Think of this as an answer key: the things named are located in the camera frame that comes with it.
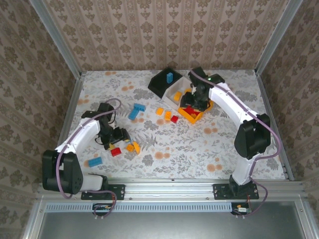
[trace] floral tablecloth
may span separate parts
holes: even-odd
[[[238,154],[234,147],[236,128],[227,114],[215,104],[196,124],[189,123],[172,110],[147,87],[159,71],[92,71],[87,72],[71,130],[86,110],[97,110],[99,103],[119,98],[122,107],[116,114],[116,125],[125,128],[141,152],[126,150],[119,142],[122,154],[112,157],[110,151],[94,140],[79,156],[84,172],[125,178],[196,178],[228,179],[236,166]],[[179,71],[187,76],[187,70]],[[231,90],[251,109],[259,113],[265,107],[253,70],[208,70],[208,75],[221,75]],[[134,121],[128,119],[134,103],[146,105]],[[179,117],[176,124],[166,122],[164,114],[156,115],[158,107]],[[266,154],[276,151],[274,140]],[[102,157],[103,164],[89,168],[87,160]],[[261,160],[253,176],[256,179],[284,179],[279,158]]]

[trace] blue lego brick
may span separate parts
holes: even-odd
[[[172,83],[173,82],[173,73],[172,72],[169,72],[167,75],[166,75],[166,82],[168,84]]]
[[[129,115],[130,120],[135,120],[136,116],[138,115],[139,111],[136,109],[133,109],[132,112]]]
[[[96,165],[102,164],[102,158],[101,157],[97,157],[97,158],[93,158],[88,160],[89,163],[89,167],[92,168]]]
[[[140,104],[134,104],[134,109],[135,110],[138,110],[138,111],[145,111],[145,109],[146,109],[146,106],[143,106],[143,105],[140,105]]]

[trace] white box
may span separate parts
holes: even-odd
[[[176,81],[173,85],[167,88],[167,90],[165,91],[162,97],[163,101],[166,104],[168,104],[170,107],[172,107],[172,109],[177,111],[179,108],[181,97],[184,95],[185,90],[191,88],[190,84],[191,84],[191,81],[188,78],[183,76],[178,81]],[[181,92],[182,96],[179,98],[178,101],[175,101],[174,96],[177,91]]]

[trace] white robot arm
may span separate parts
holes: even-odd
[[[229,97],[229,94],[233,94],[233,96],[236,97],[237,100],[244,105],[244,103],[230,90],[228,85],[226,83],[218,83],[218,85],[226,89],[227,93],[217,87],[214,87],[209,89],[208,97],[213,102],[217,103],[228,114],[228,116],[235,123],[237,130],[244,121],[253,120],[251,116],[247,115],[246,112],[244,112],[244,110],[240,108],[231,97]],[[246,109],[250,111],[253,115],[257,116],[257,113],[251,110],[249,107],[246,106]],[[259,156],[259,153],[254,155],[251,159],[241,157],[240,155],[238,156],[236,169],[232,174],[233,179],[238,185],[244,185],[250,181],[250,169],[255,158]]]
[[[71,135],[55,150],[47,150],[42,157],[42,184],[43,188],[59,191],[56,164],[58,155],[62,152],[59,165],[59,181],[64,193],[76,194],[80,191],[98,191],[106,189],[107,178],[102,175],[83,174],[77,156],[87,147],[88,143],[96,136],[101,138],[105,149],[110,144],[120,140],[129,140],[129,134],[123,128],[110,123],[112,114],[100,116],[89,123],[93,118],[114,108],[108,103],[101,103],[97,111],[86,111]]]
[[[209,100],[212,100],[236,125],[234,146],[239,155],[236,169],[230,176],[230,187],[233,187],[235,195],[239,188],[251,182],[250,174],[255,159],[270,145],[270,132],[258,122],[269,126],[270,119],[266,114],[259,115],[247,107],[219,75],[207,76],[201,67],[192,69],[188,75],[193,91],[185,93],[180,106],[191,106],[203,112],[208,108]]]

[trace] patterned wallpaper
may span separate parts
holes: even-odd
[[[262,73],[297,180],[319,222],[319,0],[304,0]]]
[[[0,1],[0,238],[18,238],[74,87],[28,0]]]
[[[83,71],[253,69],[288,0],[45,0]]]

